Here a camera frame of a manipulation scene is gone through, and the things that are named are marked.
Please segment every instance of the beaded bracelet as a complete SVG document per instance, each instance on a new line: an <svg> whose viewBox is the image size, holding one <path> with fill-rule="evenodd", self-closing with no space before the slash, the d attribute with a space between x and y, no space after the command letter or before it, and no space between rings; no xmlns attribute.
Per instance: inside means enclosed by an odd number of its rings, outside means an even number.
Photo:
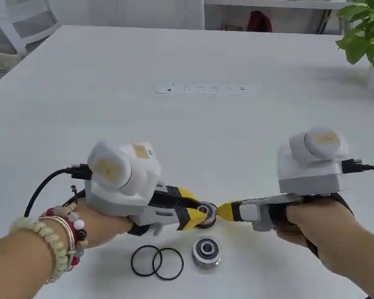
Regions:
<svg viewBox="0 0 374 299"><path fill-rule="evenodd" d="M67 270L69 261L67 256L68 251L66 250L64 243L60 241L60 236L55 234L45 223L27 217L21 217L15 220L11 224L10 233L19 229L31 230L36 234L39 234L39 236L44 238L44 240L50 245L55 257L55 266L46 283L54 282L60 278L60 276Z"/></svg>
<svg viewBox="0 0 374 299"><path fill-rule="evenodd" d="M50 208L44 213L44 217L60 217L71 227L75 238L75 252L70 256L70 264L67 271L71 271L74 266L78 265L80 258L84 254L84 250L88 246L87 232L84 229L85 222L79 219L79 215L74 212L77 204L75 202L69 204L68 206L62 207L57 206Z"/></svg>
<svg viewBox="0 0 374 299"><path fill-rule="evenodd" d="M74 254L75 254L75 235L74 235L74 232L72 231L72 228L70 227L68 222L66 222L63 218L58 217L58 216L42 216L42 217L39 217L39 220L40 221L41 220L56 221L56 223L60 224L62 226L62 228L66 231L67 238L68 238L68 244L69 244L69 248L68 248L68 252L67 252L68 264L67 264L66 271L70 271L70 269L72 268L70 263L71 263L71 261L74 257Z"/></svg>

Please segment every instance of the ball bearing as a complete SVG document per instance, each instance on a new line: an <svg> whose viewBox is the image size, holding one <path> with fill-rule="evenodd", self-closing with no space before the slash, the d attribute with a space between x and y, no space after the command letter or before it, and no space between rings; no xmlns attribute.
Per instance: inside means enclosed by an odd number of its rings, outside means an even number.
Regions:
<svg viewBox="0 0 374 299"><path fill-rule="evenodd" d="M209 270L220 263L222 247L216 239L202 236L194 242L191 254L197 267Z"/></svg>
<svg viewBox="0 0 374 299"><path fill-rule="evenodd" d="M197 225L200 229L208 229L216 222L216 206L211 202L203 201L197 208L199 212L206 214L206 219Z"/></svg>

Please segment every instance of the white table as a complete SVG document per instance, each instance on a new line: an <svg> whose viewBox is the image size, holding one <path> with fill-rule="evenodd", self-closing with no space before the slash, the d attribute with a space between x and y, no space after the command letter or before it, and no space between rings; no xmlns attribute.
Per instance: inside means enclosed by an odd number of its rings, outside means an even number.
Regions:
<svg viewBox="0 0 374 299"><path fill-rule="evenodd" d="M21 215L51 172L84 163L99 139L151 141L168 184L200 199L277 194L276 151L289 136L315 125L340 130L352 157L374 164L374 95L361 84L366 61L350 66L336 37L236 32L67 27L0 81L0 236ZM157 84L258 84L250 97L155 94ZM374 174L348 177L346 200L374 231ZM54 180L35 215L68 198L67 176ZM205 275L191 245L209 234L223 245L220 266ZM130 270L143 244L179 249L181 277L161 282ZM146 262L149 257L137 260ZM179 264L165 257L161 273ZM208 231L155 237L123 235L90 250L81 265L38 298L266 298L361 299L348 280L323 268L305 249L221 219Z"/></svg>

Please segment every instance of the rubber o-ring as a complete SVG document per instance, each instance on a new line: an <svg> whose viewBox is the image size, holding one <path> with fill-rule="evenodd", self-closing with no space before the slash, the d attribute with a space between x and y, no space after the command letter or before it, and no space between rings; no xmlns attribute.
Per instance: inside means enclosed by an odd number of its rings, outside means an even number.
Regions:
<svg viewBox="0 0 374 299"><path fill-rule="evenodd" d="M176 276L174 276L174 277L170 277L170 278L163 277L163 276L161 276L161 275L158 274L159 267L158 267L157 269L155 269L155 259L156 259L156 256L159 254L160 257L161 257L161 259L162 259L162 251L165 251L165 250L174 251L174 252L176 252L176 253L179 255L179 257L180 257L180 260L181 260L181 268L180 268L179 273L177 273ZM153 257L153 259L152 259L152 270L153 270L154 274L155 274L155 275L156 275L160 280L163 280L164 282L171 282L172 280L175 280L176 278L178 278L178 277L181 275L181 273L183 272L184 268L185 268L185 260L184 260L183 256L181 255L181 253L178 252L178 251L177 251L176 249L174 249L174 248L170 248L170 247L162 248L161 250L159 250L159 251L154 255L154 257Z"/></svg>
<svg viewBox="0 0 374 299"><path fill-rule="evenodd" d="M154 259L156 259L156 256L157 256L158 254L160 255L160 264L159 264L158 267L155 269L155 265L154 265L154 263L153 263L153 264L152 264L152 269L153 269L153 271L152 271L152 273L148 273L148 274L138 273L138 272L136 271L135 266L134 266L134 263L133 263L134 258L135 258L135 256L136 256L136 253L139 252L141 249L144 249L144 248L153 248L153 249L156 249L156 254L154 255ZM141 247L137 248L136 251L134 251L134 253L133 253L133 255L132 255L132 258L130 259L130 266L131 266L133 272L134 272L136 275L138 275L138 276L140 276L140 277L150 277L150 276L156 274L156 271L158 271L159 268L162 266L162 261L163 261L162 253L161 253L161 251L160 251L160 249L159 249L158 247L156 247L156 246L154 246L154 245L144 245L144 246L141 246Z"/></svg>

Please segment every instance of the shelf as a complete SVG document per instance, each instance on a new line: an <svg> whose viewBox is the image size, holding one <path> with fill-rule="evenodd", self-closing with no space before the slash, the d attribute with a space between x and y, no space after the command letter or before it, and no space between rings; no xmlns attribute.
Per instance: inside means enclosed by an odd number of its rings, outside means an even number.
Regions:
<svg viewBox="0 0 374 299"><path fill-rule="evenodd" d="M205 4L304 9L341 9L349 5L349 2L305 0L205 0Z"/></svg>

